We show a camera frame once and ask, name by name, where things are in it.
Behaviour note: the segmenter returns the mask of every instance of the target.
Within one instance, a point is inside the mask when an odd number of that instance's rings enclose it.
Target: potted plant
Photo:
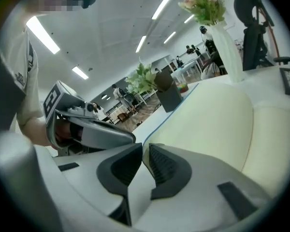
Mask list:
[[[184,0],[179,6],[193,14],[199,24],[207,26],[231,81],[242,81],[243,64],[238,49],[221,25],[226,12],[224,0]]]
[[[145,66],[140,63],[125,81],[129,84],[128,91],[132,94],[157,90],[156,95],[166,112],[173,111],[183,100],[170,73],[152,73],[151,64]]]

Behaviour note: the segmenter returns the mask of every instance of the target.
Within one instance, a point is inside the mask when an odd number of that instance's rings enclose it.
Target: ceiling light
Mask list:
[[[166,40],[165,40],[165,42],[164,42],[164,44],[165,43],[167,43],[174,35],[176,34],[176,32],[173,32]]]
[[[189,22],[193,17],[194,17],[194,15],[190,16],[186,21],[184,21],[184,23]]]
[[[72,71],[74,71],[76,74],[78,74],[83,79],[85,79],[85,80],[88,79],[88,76],[84,72],[82,72],[78,67],[74,67],[72,69]]]
[[[154,13],[152,19],[156,20],[158,18],[158,16],[160,15],[161,11],[164,9],[164,7],[166,6],[166,4],[168,3],[169,0],[163,0],[161,2],[161,4],[159,5],[158,9],[156,10],[156,12]]]
[[[143,36],[143,37],[141,38],[141,41],[140,41],[139,46],[137,47],[135,53],[138,53],[138,52],[141,50],[141,47],[142,47],[142,45],[143,45],[145,39],[146,39],[146,36]]]
[[[60,48],[45,31],[36,16],[32,17],[27,22],[27,26],[53,54],[56,54],[60,50]]]

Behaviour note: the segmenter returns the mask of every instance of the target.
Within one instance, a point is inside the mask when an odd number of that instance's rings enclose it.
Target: black equipment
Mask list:
[[[252,10],[256,7],[256,18],[252,15]],[[262,25],[259,24],[259,9],[262,9],[265,14],[266,21]],[[266,33],[266,28],[274,23],[267,13],[261,0],[235,0],[234,10],[237,17],[247,27],[244,30],[244,56],[243,56],[243,71],[255,69],[258,65],[264,67],[273,66],[266,58],[267,48],[263,40],[263,34]],[[280,57],[273,59],[274,62],[290,62],[290,57]]]

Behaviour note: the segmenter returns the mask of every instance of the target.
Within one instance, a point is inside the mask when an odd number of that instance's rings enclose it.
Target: blue trim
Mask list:
[[[146,141],[148,140],[148,138],[152,135],[152,134],[154,134],[168,119],[169,119],[169,117],[171,117],[172,116],[172,114],[180,107],[180,105],[181,104],[183,104],[183,102],[189,97],[189,95],[190,94],[192,94],[192,92],[195,90],[195,88],[197,87],[199,85],[199,83],[197,83],[197,85],[193,88],[193,90],[183,99],[183,101],[174,109],[174,111],[172,111],[172,113],[156,128],[156,129],[154,129],[150,134],[149,134],[149,136],[148,137],[146,137],[146,139],[145,139],[145,141],[144,141],[144,143],[143,143],[143,145],[146,143]]]

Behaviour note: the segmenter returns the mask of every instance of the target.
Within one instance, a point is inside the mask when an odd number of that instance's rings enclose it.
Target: wooden floor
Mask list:
[[[197,72],[190,75],[190,77],[185,74],[185,79],[188,84],[195,83],[201,80],[200,75]],[[116,126],[133,132],[137,128],[138,123],[144,122],[160,106],[160,101],[156,95],[153,95],[151,98],[149,98],[146,103],[147,105],[142,104],[142,106],[138,108],[138,114],[136,116],[132,117],[130,113],[130,117],[127,120],[125,120],[124,122],[118,122]]]

